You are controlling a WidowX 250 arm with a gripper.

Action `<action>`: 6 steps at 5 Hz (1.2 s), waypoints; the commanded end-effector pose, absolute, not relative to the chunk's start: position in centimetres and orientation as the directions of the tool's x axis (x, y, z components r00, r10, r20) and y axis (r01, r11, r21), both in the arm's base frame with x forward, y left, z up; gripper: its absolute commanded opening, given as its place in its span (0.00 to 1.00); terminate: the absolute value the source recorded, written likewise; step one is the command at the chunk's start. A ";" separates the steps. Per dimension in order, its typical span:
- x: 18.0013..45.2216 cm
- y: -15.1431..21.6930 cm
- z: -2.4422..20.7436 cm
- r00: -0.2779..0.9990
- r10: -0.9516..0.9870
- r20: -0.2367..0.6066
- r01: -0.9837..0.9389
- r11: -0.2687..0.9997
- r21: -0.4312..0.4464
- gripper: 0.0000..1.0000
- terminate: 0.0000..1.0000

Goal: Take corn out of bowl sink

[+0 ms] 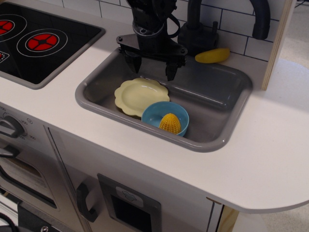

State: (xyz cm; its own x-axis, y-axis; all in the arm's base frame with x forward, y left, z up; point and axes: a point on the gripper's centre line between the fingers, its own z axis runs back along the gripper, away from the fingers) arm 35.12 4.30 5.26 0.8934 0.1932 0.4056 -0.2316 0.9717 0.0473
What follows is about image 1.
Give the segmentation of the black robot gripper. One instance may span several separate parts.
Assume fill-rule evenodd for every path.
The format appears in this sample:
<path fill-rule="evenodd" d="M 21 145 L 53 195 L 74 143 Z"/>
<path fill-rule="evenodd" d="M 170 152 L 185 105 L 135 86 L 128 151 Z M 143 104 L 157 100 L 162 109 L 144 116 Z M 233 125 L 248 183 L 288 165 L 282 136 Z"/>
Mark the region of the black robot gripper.
<path fill-rule="evenodd" d="M 133 20 L 133 34 L 120 35 L 116 38 L 120 53 L 129 68 L 138 73 L 142 58 L 166 63 L 166 77 L 173 81 L 178 66 L 186 63 L 187 49 L 174 42 L 167 33 L 167 23 L 158 20 Z"/>

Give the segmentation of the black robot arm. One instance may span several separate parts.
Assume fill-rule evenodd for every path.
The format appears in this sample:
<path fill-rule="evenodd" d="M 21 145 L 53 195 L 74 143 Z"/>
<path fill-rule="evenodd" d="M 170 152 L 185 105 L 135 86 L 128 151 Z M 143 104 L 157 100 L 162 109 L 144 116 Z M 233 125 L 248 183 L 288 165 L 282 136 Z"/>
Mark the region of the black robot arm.
<path fill-rule="evenodd" d="M 177 69 L 186 63 L 187 49 L 173 41 L 181 30 L 172 15 L 177 9 L 175 0 L 129 0 L 133 14 L 133 34 L 118 36 L 119 51 L 129 68 L 138 73 L 142 58 L 166 63 L 168 81 L 175 78 Z"/>

